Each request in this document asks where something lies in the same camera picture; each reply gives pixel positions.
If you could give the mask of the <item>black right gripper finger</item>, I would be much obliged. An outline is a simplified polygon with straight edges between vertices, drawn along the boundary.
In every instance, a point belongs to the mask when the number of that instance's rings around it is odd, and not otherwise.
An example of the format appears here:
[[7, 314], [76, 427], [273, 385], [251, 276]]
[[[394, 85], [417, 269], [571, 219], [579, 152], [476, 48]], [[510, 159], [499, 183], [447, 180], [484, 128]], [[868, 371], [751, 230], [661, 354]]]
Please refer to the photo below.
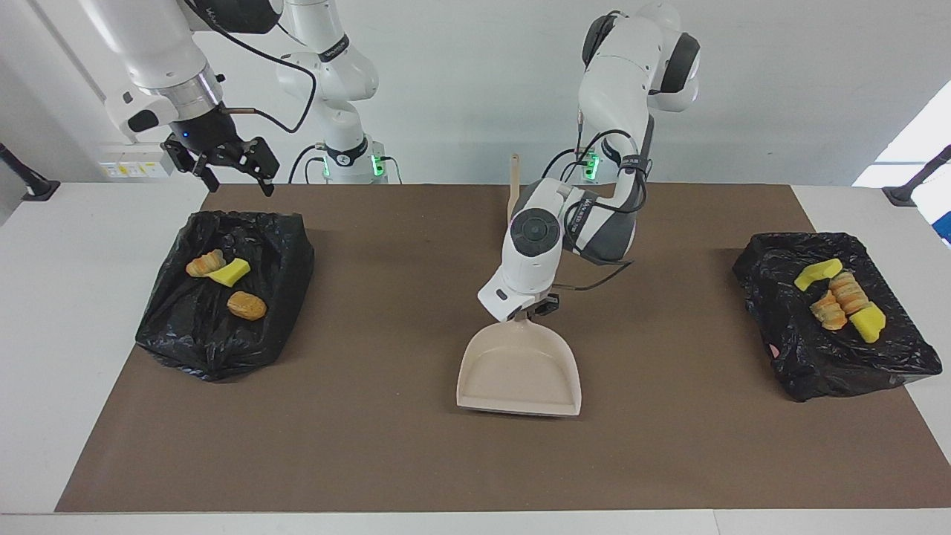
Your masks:
[[207, 165], [207, 157], [204, 153], [200, 153], [198, 158], [195, 158], [188, 148], [176, 138], [167, 138], [166, 141], [160, 143], [160, 146], [169, 156], [171, 163], [178, 172], [196, 176], [207, 187], [208, 192], [218, 191], [220, 183], [213, 170]]
[[223, 163], [254, 179], [265, 197], [274, 194], [273, 182], [281, 165], [264, 137], [224, 143]]

